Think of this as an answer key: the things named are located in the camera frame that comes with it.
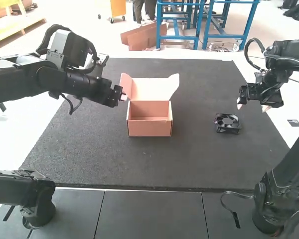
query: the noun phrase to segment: box flap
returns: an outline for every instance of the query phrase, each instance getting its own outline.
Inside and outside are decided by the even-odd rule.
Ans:
[[[168,78],[132,78],[121,74],[120,86],[131,101],[169,101],[179,86],[179,74]]]

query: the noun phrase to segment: robotic arm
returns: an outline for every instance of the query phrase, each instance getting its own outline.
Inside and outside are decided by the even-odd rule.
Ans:
[[[51,49],[47,49],[55,33]],[[86,69],[83,67],[88,53],[92,55]],[[60,25],[50,27],[35,53],[13,55],[0,59],[0,103],[35,96],[49,91],[56,99],[63,93],[82,102],[88,98],[94,102],[115,107],[123,100],[122,87],[102,78],[107,55],[98,54],[93,44]],[[76,110],[70,103],[70,114]]]
[[[248,57],[248,47],[258,43],[268,70],[261,70]],[[293,71],[299,71],[299,40],[275,41],[266,50],[253,38],[245,48],[247,61],[260,72],[256,82],[240,88],[238,105],[257,100],[262,106],[279,108],[284,105],[280,87],[287,83]],[[299,138],[284,159],[266,172],[254,190],[253,222],[263,233],[278,237],[288,236],[299,223]]]
[[[55,33],[51,49],[47,49]],[[87,55],[92,58],[81,69]],[[0,59],[0,103],[49,92],[56,99],[65,98],[72,114],[83,98],[108,107],[126,100],[122,87],[102,77],[109,56],[97,54],[93,44],[61,25],[51,26],[36,52]],[[64,94],[73,95],[80,103],[73,107]],[[36,229],[50,222],[55,214],[51,199],[55,190],[52,180],[35,171],[0,171],[0,204],[11,205],[5,220],[15,206],[20,206],[23,225]]]

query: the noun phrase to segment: wooden pallet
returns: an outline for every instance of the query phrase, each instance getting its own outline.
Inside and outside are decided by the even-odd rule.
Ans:
[[[42,16],[28,14],[26,17],[19,16],[5,16],[0,18],[0,41],[6,39],[13,34],[20,33],[25,35],[25,29],[37,22],[46,22]]]

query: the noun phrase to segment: computer fan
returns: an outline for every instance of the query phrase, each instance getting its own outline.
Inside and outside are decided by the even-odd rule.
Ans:
[[[239,134],[241,125],[236,115],[216,114],[215,118],[217,133],[234,133]]]

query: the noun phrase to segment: white floor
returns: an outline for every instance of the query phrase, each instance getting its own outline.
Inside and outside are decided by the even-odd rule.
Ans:
[[[37,12],[46,12],[48,23],[25,36],[12,38],[15,40],[0,48],[0,56],[35,50],[47,27],[58,23],[90,39],[97,51],[107,53],[111,57],[234,60],[246,81],[254,81],[254,70],[246,63],[242,52],[217,53],[170,47],[159,52],[129,52],[128,47],[121,44],[120,33],[136,26],[132,19],[130,3],[127,6],[127,20],[123,22],[118,18],[116,23],[110,24],[104,19],[97,19],[97,14],[102,10],[96,9],[93,0],[85,0],[82,5],[78,5],[77,1],[68,0],[37,0],[36,2],[39,5]],[[259,4],[250,37],[260,38],[266,46],[272,44],[274,40],[299,39],[299,22],[284,17],[282,10],[276,8],[281,4],[279,0],[262,1]],[[221,7],[216,5],[216,11],[220,11]],[[247,4],[233,4],[230,8],[226,31],[229,33],[242,31],[249,9],[250,6]],[[261,56],[256,46],[251,47],[250,55]],[[263,60],[253,60],[264,66]],[[299,73],[294,73],[292,78],[299,80]],[[268,115],[287,145],[291,147],[299,136],[299,127],[291,127],[287,120],[299,121],[299,84],[289,82],[282,87],[282,94],[285,105],[270,110]],[[0,170],[20,167],[61,103],[62,100],[54,100],[47,94],[5,103],[7,111],[4,114],[0,112]]]

